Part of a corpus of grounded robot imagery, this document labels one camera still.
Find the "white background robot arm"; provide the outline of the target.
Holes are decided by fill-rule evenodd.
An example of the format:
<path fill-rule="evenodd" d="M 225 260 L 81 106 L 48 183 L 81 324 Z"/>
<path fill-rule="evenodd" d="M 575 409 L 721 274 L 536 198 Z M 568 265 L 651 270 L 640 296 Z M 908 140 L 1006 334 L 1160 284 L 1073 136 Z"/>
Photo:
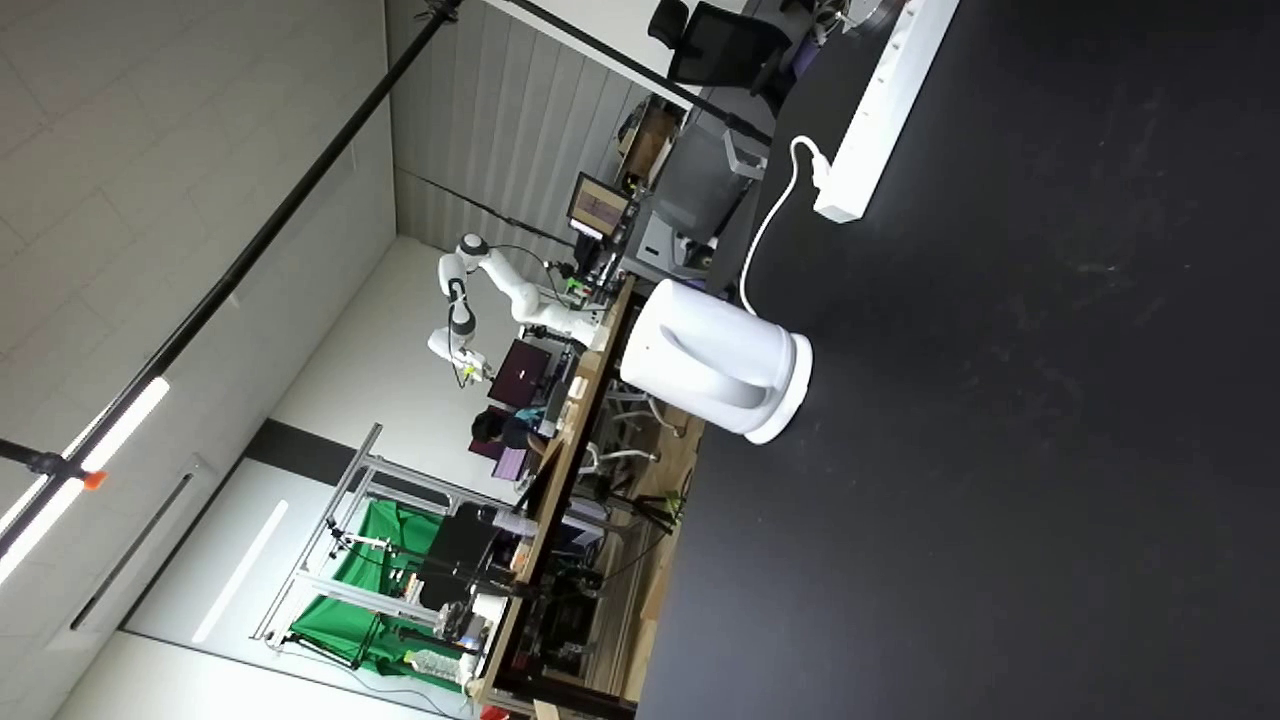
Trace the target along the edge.
<path fill-rule="evenodd" d="M 471 309 L 471 276 L 483 276 L 498 296 L 514 328 L 551 334 L 594 348 L 603 322 L 586 309 L 571 309 L 532 284 L 497 245 L 465 234 L 453 251 L 437 260 L 437 289 L 444 296 L 444 324 L 426 334 L 426 354 L 444 361 L 465 385 L 488 385 L 491 363 L 471 348 L 481 316 Z"/>

